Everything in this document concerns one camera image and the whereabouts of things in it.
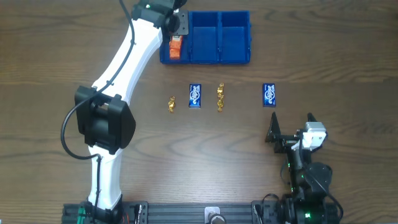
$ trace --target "robotic arm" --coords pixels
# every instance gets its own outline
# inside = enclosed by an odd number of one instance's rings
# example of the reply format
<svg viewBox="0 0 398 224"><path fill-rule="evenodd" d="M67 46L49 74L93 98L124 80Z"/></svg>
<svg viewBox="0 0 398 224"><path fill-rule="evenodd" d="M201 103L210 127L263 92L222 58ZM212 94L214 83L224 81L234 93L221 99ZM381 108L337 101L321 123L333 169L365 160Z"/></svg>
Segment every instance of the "robotic arm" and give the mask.
<svg viewBox="0 0 398 224"><path fill-rule="evenodd" d="M119 178L122 149L136 127L129 109L134 87L163 37L178 29L174 10L186 0L141 0L134 6L132 19L120 2L131 20L126 37L92 87L80 86L75 93L78 128L85 135L92 161L92 186L85 210L93 219L106 223L119 222L123 214Z"/></svg>

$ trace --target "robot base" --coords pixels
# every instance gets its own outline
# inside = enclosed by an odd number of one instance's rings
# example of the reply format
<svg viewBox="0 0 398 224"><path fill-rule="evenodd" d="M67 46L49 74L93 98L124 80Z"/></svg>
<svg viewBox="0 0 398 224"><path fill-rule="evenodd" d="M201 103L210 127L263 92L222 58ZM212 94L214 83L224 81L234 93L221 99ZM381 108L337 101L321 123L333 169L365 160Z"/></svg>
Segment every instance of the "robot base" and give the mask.
<svg viewBox="0 0 398 224"><path fill-rule="evenodd" d="M264 202L264 217L260 221L254 211L256 205L261 206L261 201L251 203L147 203L147 202L123 202L124 212L129 215L129 221L135 222L136 205L141 205L142 211L139 215L140 224L153 223L205 223L205 208L219 207L221 215L227 223L252 223L252 224L279 224L276 214L276 202ZM82 219L85 215L79 215L84 208L81 204L63 205L63 224L89 224L91 217Z"/></svg>

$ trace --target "blue tray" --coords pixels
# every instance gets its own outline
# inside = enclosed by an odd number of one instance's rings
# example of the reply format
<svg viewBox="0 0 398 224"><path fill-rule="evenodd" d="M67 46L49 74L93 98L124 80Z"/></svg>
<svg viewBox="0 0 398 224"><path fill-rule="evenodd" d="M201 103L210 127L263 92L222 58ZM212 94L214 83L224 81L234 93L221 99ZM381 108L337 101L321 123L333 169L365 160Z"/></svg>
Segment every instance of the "blue tray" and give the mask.
<svg viewBox="0 0 398 224"><path fill-rule="evenodd" d="M160 46L164 64L243 64L250 62L249 11L189 12L189 34L183 37L181 59L171 60L169 42Z"/></svg>

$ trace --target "wood grain surface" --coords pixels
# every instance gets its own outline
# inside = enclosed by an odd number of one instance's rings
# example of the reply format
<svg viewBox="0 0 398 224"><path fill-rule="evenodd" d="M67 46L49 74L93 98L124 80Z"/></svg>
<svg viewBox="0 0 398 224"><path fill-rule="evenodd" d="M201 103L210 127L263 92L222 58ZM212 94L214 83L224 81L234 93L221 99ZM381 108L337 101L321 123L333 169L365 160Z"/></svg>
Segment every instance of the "wood grain surface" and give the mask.
<svg viewBox="0 0 398 224"><path fill-rule="evenodd" d="M155 53L132 97L124 199L251 202L288 193L284 157L264 143L271 113L292 134L312 112L329 132L313 160L333 169L343 223L398 222L398 2L189 0L184 8L250 10L251 63L170 66ZM126 29L117 1L0 0L3 223L60 223L64 203L88 196L90 162L63 151L60 127L75 90L102 74ZM188 108L189 83L202 84L199 110ZM275 109L262 107L262 83L276 83ZM67 141L88 154L75 117Z"/></svg>

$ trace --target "wooden table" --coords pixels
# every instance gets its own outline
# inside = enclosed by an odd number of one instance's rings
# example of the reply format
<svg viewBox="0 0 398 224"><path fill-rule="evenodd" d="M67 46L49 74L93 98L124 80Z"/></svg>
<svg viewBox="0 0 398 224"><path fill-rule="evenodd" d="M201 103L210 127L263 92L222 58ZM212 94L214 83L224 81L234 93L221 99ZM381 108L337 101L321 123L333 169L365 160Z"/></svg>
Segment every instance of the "wooden table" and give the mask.
<svg viewBox="0 0 398 224"><path fill-rule="evenodd" d="M251 202L288 193L284 156L264 143L271 113L293 134L312 112L329 132L313 160L333 169L343 223L398 222L397 1L189 0L185 8L250 10L251 63L170 66L155 53L132 97L124 199ZM126 29L117 1L0 1L3 223L60 223L64 203L88 196L90 161L65 153L60 127L75 90L102 74ZM189 83L202 84L199 110L188 108ZM276 84L275 109L262 107L262 83ZM88 154L75 117L67 142Z"/></svg>

